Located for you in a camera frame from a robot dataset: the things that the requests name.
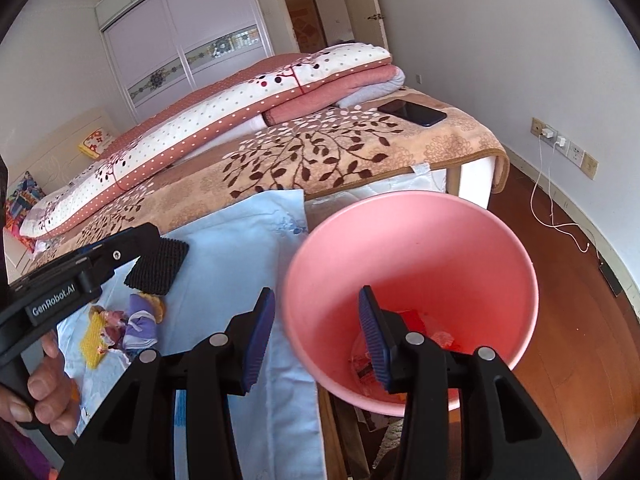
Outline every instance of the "wooden floor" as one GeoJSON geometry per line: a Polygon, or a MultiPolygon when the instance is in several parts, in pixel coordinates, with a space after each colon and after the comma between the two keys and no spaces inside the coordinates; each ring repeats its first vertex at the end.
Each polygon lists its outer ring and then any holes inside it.
{"type": "MultiPolygon", "coordinates": [[[[529,210],[532,188],[512,166],[504,192],[489,203],[529,251],[540,287],[536,330],[515,373],[582,478],[594,480],[640,415],[640,324],[624,294],[611,293],[595,250],[582,254],[569,236],[535,221],[529,210]]],[[[549,198],[541,190],[534,208],[540,219],[548,219],[549,198]]],[[[559,207],[555,211],[556,223],[570,221],[559,207]]],[[[586,238],[573,230],[584,246],[586,238]]]]}

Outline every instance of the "leaf pattern blanket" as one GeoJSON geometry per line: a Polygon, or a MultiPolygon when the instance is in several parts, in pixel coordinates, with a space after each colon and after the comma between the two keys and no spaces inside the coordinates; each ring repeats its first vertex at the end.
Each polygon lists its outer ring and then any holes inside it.
{"type": "Polygon", "coordinates": [[[492,191],[500,192],[509,159],[494,134],[458,108],[402,88],[361,107],[325,108],[166,168],[55,238],[36,264],[144,222],[166,233],[267,189],[303,189],[314,198],[409,173],[414,164],[439,170],[486,156],[496,157],[492,191]],[[447,119],[424,128],[375,109],[398,98],[442,110],[447,119]]]}

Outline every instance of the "item inside bucket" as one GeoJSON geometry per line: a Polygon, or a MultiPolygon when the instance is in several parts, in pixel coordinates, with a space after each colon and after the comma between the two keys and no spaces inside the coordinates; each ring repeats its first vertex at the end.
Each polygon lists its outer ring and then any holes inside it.
{"type": "MultiPolygon", "coordinates": [[[[398,312],[410,332],[420,332],[423,336],[433,339],[443,350],[460,352],[462,347],[455,338],[440,323],[429,314],[417,310],[398,312]]],[[[378,382],[373,372],[371,358],[367,352],[365,337],[360,330],[351,348],[351,372],[360,385],[362,394],[378,400],[406,402],[406,394],[388,394],[382,384],[378,382]]]]}

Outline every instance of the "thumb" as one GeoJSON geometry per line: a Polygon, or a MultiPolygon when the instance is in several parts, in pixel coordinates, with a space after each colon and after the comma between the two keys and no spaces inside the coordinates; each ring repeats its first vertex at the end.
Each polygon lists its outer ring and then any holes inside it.
{"type": "Polygon", "coordinates": [[[12,424],[15,422],[30,422],[33,414],[19,397],[0,386],[0,418],[12,424]]]}

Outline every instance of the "blue cloth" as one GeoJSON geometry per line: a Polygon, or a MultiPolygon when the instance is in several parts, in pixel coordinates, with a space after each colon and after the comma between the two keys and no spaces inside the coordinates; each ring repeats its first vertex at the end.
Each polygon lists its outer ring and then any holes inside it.
{"type": "MultiPolygon", "coordinates": [[[[287,266],[306,237],[303,193],[260,193],[185,225],[168,237],[187,242],[190,250],[164,298],[167,312],[158,326],[156,347],[163,355],[190,350],[212,333],[223,331],[235,314],[254,307],[264,286],[271,287],[278,299],[287,266]]],[[[104,308],[125,309],[132,290],[123,282],[131,266],[118,269],[105,284],[99,301],[104,308]]],[[[70,341],[82,337],[83,318],[86,309],[59,326],[61,348],[65,356],[71,354],[71,361],[75,357],[70,341]]],[[[68,367],[67,371],[83,382],[83,405],[85,393],[104,398],[122,373],[114,357],[107,357],[111,361],[105,358],[91,373],[78,370],[77,363],[68,367]],[[85,392],[88,381],[91,392],[85,392]],[[102,390],[101,394],[96,394],[96,389],[102,390]]],[[[177,396],[175,462],[176,478],[186,480],[186,440],[180,413],[183,395],[177,396]]],[[[257,383],[247,396],[229,397],[229,409],[246,480],[326,478],[316,383],[293,355],[279,312],[257,383]]]]}

